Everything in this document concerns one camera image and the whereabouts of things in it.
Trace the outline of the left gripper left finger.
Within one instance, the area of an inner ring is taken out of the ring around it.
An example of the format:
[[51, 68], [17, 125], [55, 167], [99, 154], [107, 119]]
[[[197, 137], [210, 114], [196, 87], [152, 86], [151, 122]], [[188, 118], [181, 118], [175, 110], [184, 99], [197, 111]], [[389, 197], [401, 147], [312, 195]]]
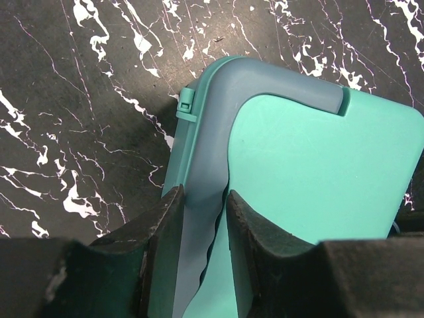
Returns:
[[2, 317], [171, 317], [184, 189], [91, 244], [1, 240]]

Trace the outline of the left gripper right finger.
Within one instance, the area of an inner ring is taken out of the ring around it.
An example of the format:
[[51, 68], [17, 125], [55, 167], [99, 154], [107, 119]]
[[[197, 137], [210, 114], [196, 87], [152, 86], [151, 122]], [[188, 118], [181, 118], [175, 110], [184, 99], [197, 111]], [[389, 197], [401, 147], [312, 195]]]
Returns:
[[239, 317], [422, 317], [423, 239], [313, 245], [227, 198]]

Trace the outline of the green medicine kit box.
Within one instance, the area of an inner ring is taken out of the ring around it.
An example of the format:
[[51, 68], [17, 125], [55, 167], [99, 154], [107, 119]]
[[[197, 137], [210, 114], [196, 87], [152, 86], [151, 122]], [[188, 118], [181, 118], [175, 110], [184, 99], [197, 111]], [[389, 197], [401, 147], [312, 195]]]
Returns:
[[386, 238], [423, 151], [416, 109], [231, 56], [180, 91], [164, 191], [183, 185], [174, 317], [239, 317], [225, 203], [236, 191], [315, 244]]

